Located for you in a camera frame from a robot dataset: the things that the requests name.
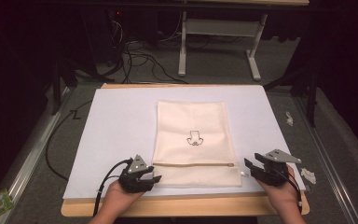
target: white bag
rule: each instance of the white bag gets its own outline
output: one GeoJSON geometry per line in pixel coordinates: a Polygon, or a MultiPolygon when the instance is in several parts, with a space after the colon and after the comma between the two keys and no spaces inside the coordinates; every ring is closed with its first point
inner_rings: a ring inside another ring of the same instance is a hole
{"type": "Polygon", "coordinates": [[[240,187],[225,104],[158,102],[153,165],[164,187],[240,187]]]}

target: cable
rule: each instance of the cable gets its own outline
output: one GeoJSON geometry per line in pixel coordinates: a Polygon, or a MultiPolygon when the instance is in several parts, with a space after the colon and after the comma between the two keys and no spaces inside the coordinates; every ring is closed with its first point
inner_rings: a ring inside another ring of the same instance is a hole
{"type": "Polygon", "coordinates": [[[104,188],[104,183],[106,182],[107,179],[113,177],[110,176],[110,174],[121,164],[124,163],[130,163],[131,160],[124,160],[124,161],[120,161],[118,164],[116,164],[114,167],[112,167],[112,169],[110,169],[110,171],[106,174],[105,178],[103,179],[103,182],[101,183],[100,188],[98,189],[98,194],[97,194],[97,198],[95,199],[95,205],[94,205],[94,213],[93,213],[93,217],[95,217],[98,213],[98,208],[100,205],[100,200],[101,200],[101,195],[103,194],[103,188],[104,188]]]}
{"type": "MultiPolygon", "coordinates": [[[[196,36],[204,36],[204,35],[191,35],[191,36],[194,38],[196,36]]],[[[188,45],[188,41],[186,41],[186,47],[188,47],[190,49],[204,49],[210,43],[211,43],[211,38],[206,38],[206,43],[204,43],[202,46],[200,46],[200,47],[191,47],[190,45],[188,45]]]]}
{"type": "Polygon", "coordinates": [[[179,30],[181,21],[182,21],[182,12],[179,13],[179,20],[178,20],[178,23],[176,24],[176,29],[175,29],[175,31],[173,31],[172,35],[170,37],[168,37],[168,38],[159,40],[158,42],[162,43],[164,41],[172,40],[172,39],[175,39],[176,37],[180,36],[181,34],[177,35],[176,33],[179,30]]]}
{"type": "Polygon", "coordinates": [[[103,73],[103,74],[98,74],[98,73],[95,73],[94,71],[91,71],[85,67],[81,67],[79,64],[75,63],[75,62],[72,62],[68,59],[65,59],[69,64],[71,64],[74,68],[77,68],[77,67],[80,67],[80,70],[83,70],[88,76],[82,76],[78,73],[76,73],[76,76],[77,77],[81,77],[81,78],[84,78],[84,79],[93,79],[93,78],[96,78],[96,79],[99,79],[103,82],[114,82],[115,80],[114,79],[110,79],[108,78],[107,76],[110,76],[112,74],[114,74],[116,71],[118,71],[124,64],[124,60],[123,58],[120,56],[118,58],[118,61],[115,65],[114,68],[112,68],[111,70],[103,73]]]}
{"type": "Polygon", "coordinates": [[[300,187],[297,184],[297,181],[295,179],[294,176],[292,176],[291,174],[289,174],[296,182],[296,184],[293,183],[293,181],[290,178],[287,178],[285,175],[281,174],[281,172],[277,171],[276,169],[272,169],[273,171],[275,171],[275,173],[277,173],[278,175],[281,175],[295,190],[296,190],[296,194],[297,194],[297,206],[298,206],[298,210],[301,214],[302,212],[302,200],[301,200],[301,191],[300,191],[300,187]]]}
{"type": "Polygon", "coordinates": [[[53,172],[55,175],[57,175],[58,177],[68,181],[69,177],[66,177],[62,174],[60,174],[59,172],[57,172],[50,164],[50,161],[48,159],[48,150],[49,150],[49,146],[50,146],[50,142],[52,137],[54,136],[54,134],[57,132],[57,130],[63,125],[63,123],[74,113],[77,112],[78,109],[80,109],[81,107],[83,107],[84,105],[87,105],[89,103],[91,103],[92,100],[87,101],[86,103],[78,106],[75,110],[71,110],[71,112],[65,116],[65,118],[62,119],[62,121],[54,128],[54,130],[51,132],[50,136],[48,137],[48,141],[46,143],[46,150],[45,150],[45,159],[46,159],[46,163],[48,164],[48,168],[51,170],[51,172],[53,172]]]}
{"type": "Polygon", "coordinates": [[[141,51],[135,51],[135,52],[133,52],[133,53],[130,54],[130,55],[131,55],[131,58],[145,58],[145,61],[144,61],[143,63],[141,63],[141,64],[139,64],[139,65],[133,65],[133,64],[132,64],[131,66],[140,66],[140,65],[146,64],[146,62],[151,62],[151,63],[153,64],[153,66],[152,66],[152,74],[153,74],[153,76],[154,76],[156,79],[158,79],[158,80],[160,80],[160,81],[163,81],[163,82],[175,81],[175,82],[180,82],[180,83],[188,84],[186,81],[183,81],[182,79],[178,79],[178,78],[175,78],[175,77],[170,76],[170,75],[165,71],[164,66],[162,66],[162,65],[156,60],[156,58],[154,58],[152,55],[143,53],[143,52],[141,52],[141,51]],[[164,75],[165,75],[166,77],[169,77],[170,80],[162,79],[162,78],[159,78],[159,77],[156,76],[156,74],[154,73],[154,68],[156,67],[156,65],[158,65],[158,66],[161,68],[161,70],[162,70],[162,72],[164,73],[164,75]]]}
{"type": "Polygon", "coordinates": [[[140,47],[138,47],[137,49],[131,49],[131,50],[138,50],[138,49],[142,49],[145,46],[146,41],[142,41],[142,40],[132,40],[130,42],[127,42],[126,45],[131,45],[131,44],[137,44],[137,43],[141,43],[142,45],[140,47]]]}
{"type": "Polygon", "coordinates": [[[121,84],[124,84],[124,83],[127,83],[127,84],[129,84],[129,83],[131,83],[131,81],[130,81],[130,71],[131,71],[131,69],[132,69],[132,57],[131,57],[131,54],[130,54],[130,51],[129,51],[129,44],[127,45],[127,47],[126,47],[126,49],[127,49],[127,52],[124,52],[124,53],[127,53],[128,55],[129,55],[129,65],[130,65],[130,68],[129,68],[129,71],[128,71],[128,73],[126,72],[126,68],[125,68],[125,66],[124,66],[124,64],[123,64],[123,72],[124,72],[124,75],[125,75],[125,78],[124,78],[124,80],[121,82],[121,84]]]}
{"type": "Polygon", "coordinates": [[[213,41],[213,43],[225,43],[225,44],[239,42],[239,41],[243,40],[244,38],[246,38],[246,37],[245,36],[221,36],[221,35],[212,35],[211,36],[211,40],[213,41]]]}
{"type": "Polygon", "coordinates": [[[181,39],[178,38],[181,37],[181,34],[178,34],[170,39],[165,39],[165,40],[160,40],[159,44],[163,45],[163,46],[167,46],[167,47],[177,47],[179,45],[181,45],[181,39]]]}

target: gray carpet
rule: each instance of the gray carpet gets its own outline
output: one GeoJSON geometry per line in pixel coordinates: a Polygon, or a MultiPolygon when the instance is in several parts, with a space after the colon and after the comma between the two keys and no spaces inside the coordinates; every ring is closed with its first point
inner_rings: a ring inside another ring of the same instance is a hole
{"type": "MultiPolygon", "coordinates": [[[[201,45],[198,42],[192,44],[194,46],[201,45]]],[[[243,56],[243,45],[246,44],[249,44],[248,39],[233,43],[216,42],[204,49],[189,49],[187,75],[184,80],[188,83],[255,84],[251,79],[249,66],[243,56]]],[[[135,53],[137,47],[135,45],[131,47],[133,48],[131,53],[135,53]]],[[[262,81],[259,84],[269,83],[283,74],[295,47],[296,42],[279,43],[275,39],[262,41],[256,54],[262,76],[262,81]]],[[[158,62],[164,65],[168,74],[177,77],[175,74],[178,67],[178,48],[178,46],[159,45],[157,49],[144,46],[139,50],[153,54],[158,62]]],[[[132,65],[142,64],[144,61],[145,58],[133,59],[132,65]]],[[[151,62],[133,66],[130,80],[132,82],[157,82],[158,79],[154,76],[167,78],[158,67],[155,67],[152,72],[152,67],[151,62]]],[[[108,68],[101,66],[99,69],[102,72],[108,68]]],[[[124,75],[120,71],[112,77],[121,81],[124,75]]],[[[61,119],[71,109],[92,99],[95,89],[101,86],[101,83],[97,81],[83,78],[79,80],[79,86],[73,91],[68,104],[62,110],[61,119]]],[[[292,154],[303,161],[298,167],[304,167],[314,172],[317,178],[315,185],[304,180],[305,184],[310,187],[310,191],[306,193],[310,203],[310,213],[305,216],[305,219],[308,223],[348,223],[331,186],[329,176],[323,168],[317,145],[310,135],[306,121],[303,120],[301,109],[296,104],[296,99],[290,97],[287,88],[268,92],[268,98],[292,154]],[[286,123],[286,111],[289,111],[294,118],[293,127],[286,123]]],[[[342,178],[348,189],[356,211],[358,211],[358,141],[320,91],[318,91],[317,101],[315,111],[316,132],[321,136],[324,147],[327,149],[339,177],[342,178]]],[[[80,108],[77,116],[81,119],[66,120],[51,139],[48,148],[49,159],[51,165],[63,175],[68,176],[72,169],[76,148],[89,109],[90,104],[80,108]]],[[[19,171],[19,164],[24,161],[27,151],[29,149],[24,149],[24,152],[17,158],[11,172],[7,174],[7,178],[3,181],[3,187],[10,187],[14,176],[19,171]]],[[[87,223],[90,221],[89,217],[73,218],[61,215],[62,195],[65,187],[66,182],[53,174],[47,167],[45,158],[41,157],[7,223],[87,223]]],[[[219,217],[214,220],[216,221],[214,223],[246,223],[247,221],[244,217],[219,217]]],[[[127,223],[169,223],[172,219],[138,218],[124,221],[127,223]]],[[[191,222],[203,223],[205,219],[192,219],[189,223],[191,222]]],[[[258,223],[281,222],[277,217],[271,216],[259,217],[258,223]]]]}

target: hand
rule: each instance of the hand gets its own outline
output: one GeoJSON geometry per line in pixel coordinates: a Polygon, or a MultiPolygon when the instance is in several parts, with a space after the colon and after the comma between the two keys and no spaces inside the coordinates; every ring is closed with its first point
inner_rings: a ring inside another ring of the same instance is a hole
{"type": "Polygon", "coordinates": [[[144,195],[144,192],[127,193],[116,180],[110,184],[100,211],[89,224],[112,224],[119,215],[127,211],[142,195],[144,195]]]}
{"type": "MultiPolygon", "coordinates": [[[[292,176],[295,176],[293,168],[290,166],[287,166],[287,168],[290,174],[289,179],[296,183],[292,178],[292,176]]],[[[274,187],[259,180],[256,181],[267,193],[269,202],[277,210],[283,223],[306,223],[298,211],[297,193],[292,185],[286,182],[282,186],[274,187]]]]}

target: white sheet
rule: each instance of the white sheet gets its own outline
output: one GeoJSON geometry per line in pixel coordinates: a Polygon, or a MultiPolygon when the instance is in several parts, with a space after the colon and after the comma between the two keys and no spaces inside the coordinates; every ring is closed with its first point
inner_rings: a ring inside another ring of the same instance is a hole
{"type": "MultiPolygon", "coordinates": [[[[265,154],[278,148],[290,153],[261,86],[100,89],[92,102],[64,199],[95,198],[106,173],[119,161],[136,154],[151,164],[157,133],[158,101],[225,102],[239,161],[247,158],[260,166],[255,160],[255,152],[265,154]]],[[[119,175],[123,168],[124,165],[118,167],[112,175],[119,175]]],[[[250,174],[243,162],[241,169],[250,174]]],[[[301,189],[305,189],[298,170],[295,171],[296,181],[301,189]]],[[[240,188],[154,187],[145,196],[260,191],[262,189],[249,175],[242,177],[240,188]]]]}

